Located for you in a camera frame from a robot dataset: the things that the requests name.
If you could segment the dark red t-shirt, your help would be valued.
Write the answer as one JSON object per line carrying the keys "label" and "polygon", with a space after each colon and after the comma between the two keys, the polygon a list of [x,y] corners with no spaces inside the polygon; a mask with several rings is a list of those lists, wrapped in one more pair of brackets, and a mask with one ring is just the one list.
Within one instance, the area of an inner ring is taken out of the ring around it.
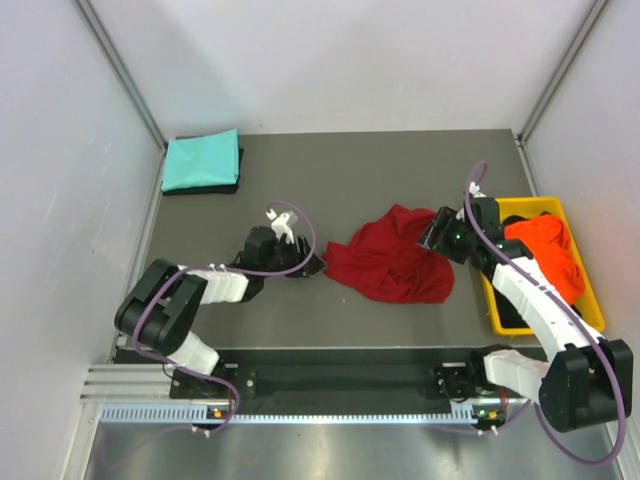
{"label": "dark red t-shirt", "polygon": [[330,241],[322,259],[330,279],[366,298],[396,304],[440,304],[455,276],[450,262],[418,244],[436,212],[393,205],[360,227],[346,244]]}

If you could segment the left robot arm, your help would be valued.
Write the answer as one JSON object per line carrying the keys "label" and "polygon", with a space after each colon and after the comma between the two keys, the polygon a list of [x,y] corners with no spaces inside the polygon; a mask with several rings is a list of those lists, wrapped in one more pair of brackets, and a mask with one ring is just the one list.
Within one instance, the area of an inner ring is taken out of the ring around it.
{"label": "left robot arm", "polygon": [[305,236],[255,227],[230,266],[196,269],[153,261],[116,310],[114,326],[170,363],[193,371],[194,387],[216,396],[226,387],[227,374],[217,366],[219,354],[192,332],[199,308],[248,302],[268,277],[309,278],[325,266]]}

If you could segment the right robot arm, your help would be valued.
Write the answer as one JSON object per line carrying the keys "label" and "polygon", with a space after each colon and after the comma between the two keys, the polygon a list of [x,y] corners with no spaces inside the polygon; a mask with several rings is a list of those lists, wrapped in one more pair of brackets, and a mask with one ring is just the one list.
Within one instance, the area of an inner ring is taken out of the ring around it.
{"label": "right robot arm", "polygon": [[550,254],[500,220],[496,199],[470,197],[467,206],[441,207],[418,243],[441,256],[470,262],[511,304],[546,355],[539,361],[491,346],[477,352],[466,380],[487,396],[500,386],[533,401],[558,432],[614,420],[632,411],[633,353],[589,326],[544,274]]}

